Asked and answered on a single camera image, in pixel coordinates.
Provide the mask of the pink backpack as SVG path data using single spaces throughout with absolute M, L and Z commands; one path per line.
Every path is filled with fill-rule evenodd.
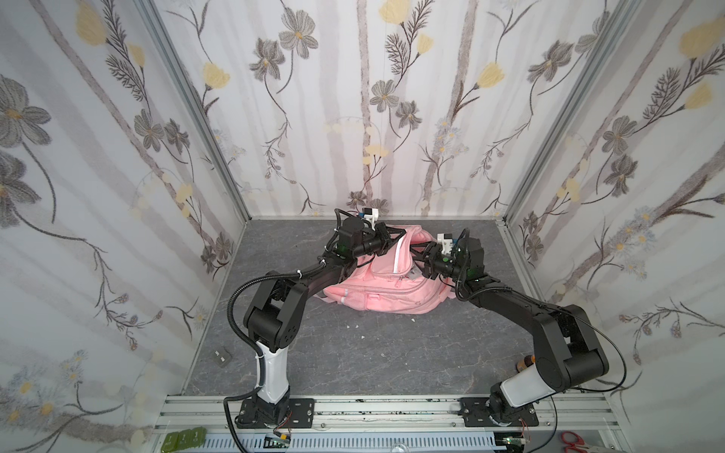
M 355 311 L 424 314 L 453 297 L 448 280 L 428 279 L 413 262 L 410 247 L 425 245 L 432 234 L 421 226 L 406 226 L 405 236 L 382 256 L 359 267 L 345 281 L 325 288 L 318 297 Z

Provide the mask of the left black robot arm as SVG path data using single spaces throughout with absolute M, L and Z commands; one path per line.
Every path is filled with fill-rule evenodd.
M 247 449 L 237 432 L 252 413 L 252 423 L 274 428 L 288 419 L 291 387 L 287 373 L 288 347 L 301 327 L 311 296 L 343 282 L 364 256 L 382 256 L 401 244 L 405 228 L 372 223 L 359 214 L 337 209 L 336 226 L 317 263 L 291 273 L 270 271 L 238 287 L 227 303 L 233 333 L 248 345 L 257 361 L 253 390 L 226 396 L 223 409 L 231 439 L 240 452 Z

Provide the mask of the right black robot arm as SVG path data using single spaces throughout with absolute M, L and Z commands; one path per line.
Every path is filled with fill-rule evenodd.
M 430 241 L 410 249 L 425 277 L 449 282 L 458 300 L 501 315 L 532 337 L 534 364 L 490 389 L 486 414 L 492 423 L 511 425 L 534 403 L 580 390 L 609 372 L 600 343 L 608 338 L 585 311 L 535 299 L 491 276 L 485 270 L 483 246 L 467 228 L 450 245 Z

